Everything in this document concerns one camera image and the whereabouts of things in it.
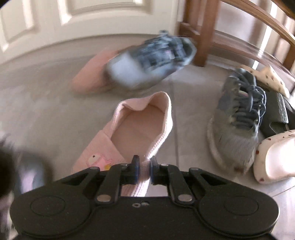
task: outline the tile floor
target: tile floor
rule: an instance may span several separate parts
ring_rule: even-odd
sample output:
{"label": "tile floor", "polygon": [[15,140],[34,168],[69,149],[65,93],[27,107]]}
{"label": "tile floor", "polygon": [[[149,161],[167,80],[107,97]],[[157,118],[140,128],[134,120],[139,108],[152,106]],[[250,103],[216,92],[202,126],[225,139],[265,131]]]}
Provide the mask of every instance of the tile floor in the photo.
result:
{"label": "tile floor", "polygon": [[[0,124],[17,147],[42,154],[54,169],[54,178],[70,173],[83,149],[111,119],[124,97],[106,92],[76,95],[69,82],[90,57],[42,63],[0,73]],[[187,66],[155,86],[172,100],[174,127],[160,149],[159,163],[187,171],[199,167],[274,197],[281,214],[273,234],[279,240],[295,239],[295,178],[259,185],[250,171],[231,177],[219,170],[206,141],[206,125],[229,70],[207,65]],[[163,186],[151,186],[149,196],[166,195]]]}

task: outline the shoe sole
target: shoe sole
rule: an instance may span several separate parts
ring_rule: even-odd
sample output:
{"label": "shoe sole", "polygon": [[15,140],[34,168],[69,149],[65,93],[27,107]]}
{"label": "shoe sole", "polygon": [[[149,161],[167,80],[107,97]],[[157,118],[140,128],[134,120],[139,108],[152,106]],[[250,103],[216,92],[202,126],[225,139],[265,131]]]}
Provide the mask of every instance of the shoe sole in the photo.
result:
{"label": "shoe sole", "polygon": [[223,170],[229,170],[215,145],[212,125],[213,125],[213,118],[210,119],[207,126],[207,139],[209,142],[210,152],[219,167],[221,167]]}

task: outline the white door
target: white door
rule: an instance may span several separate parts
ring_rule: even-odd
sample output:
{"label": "white door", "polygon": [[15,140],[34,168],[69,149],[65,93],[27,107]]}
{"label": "white door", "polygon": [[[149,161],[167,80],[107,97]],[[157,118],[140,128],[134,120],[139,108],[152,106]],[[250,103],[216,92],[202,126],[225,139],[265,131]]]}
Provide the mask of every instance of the white door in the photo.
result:
{"label": "white door", "polygon": [[178,0],[10,0],[0,10],[0,63],[97,35],[174,32]]}

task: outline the shoelace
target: shoelace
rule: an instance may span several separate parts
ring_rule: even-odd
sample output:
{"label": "shoelace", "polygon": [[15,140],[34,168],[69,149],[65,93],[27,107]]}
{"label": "shoelace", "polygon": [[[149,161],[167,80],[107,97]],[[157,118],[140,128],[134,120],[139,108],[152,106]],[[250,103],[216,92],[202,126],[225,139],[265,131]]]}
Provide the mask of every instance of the shoelace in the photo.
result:
{"label": "shoelace", "polygon": [[180,39],[161,31],[159,36],[146,40],[131,55],[138,59],[146,71],[151,71],[173,61],[183,61],[186,53]]}
{"label": "shoelace", "polygon": [[237,81],[242,90],[236,97],[239,105],[236,106],[238,109],[233,114],[235,121],[232,124],[238,128],[247,130],[250,130],[252,127],[259,128],[266,111],[265,91],[261,87],[251,85],[239,72],[236,73],[239,75]]}

